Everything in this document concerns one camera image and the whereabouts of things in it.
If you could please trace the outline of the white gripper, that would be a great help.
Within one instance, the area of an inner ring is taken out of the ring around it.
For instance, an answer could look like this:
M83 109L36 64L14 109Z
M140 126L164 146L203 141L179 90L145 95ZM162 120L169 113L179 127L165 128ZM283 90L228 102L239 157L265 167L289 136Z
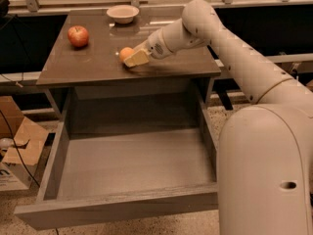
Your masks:
M164 59L172 54L165 44L161 29L152 33L134 50L129 51L123 60L123 63L129 68L146 64L150 59Z

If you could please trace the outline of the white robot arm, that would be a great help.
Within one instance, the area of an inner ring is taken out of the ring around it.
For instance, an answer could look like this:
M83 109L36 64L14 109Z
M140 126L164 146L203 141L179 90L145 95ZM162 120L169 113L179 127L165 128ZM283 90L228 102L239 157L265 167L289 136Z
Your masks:
M250 104L219 137L220 235L312 235L313 92L220 21L203 0L124 58L128 67L208 45Z

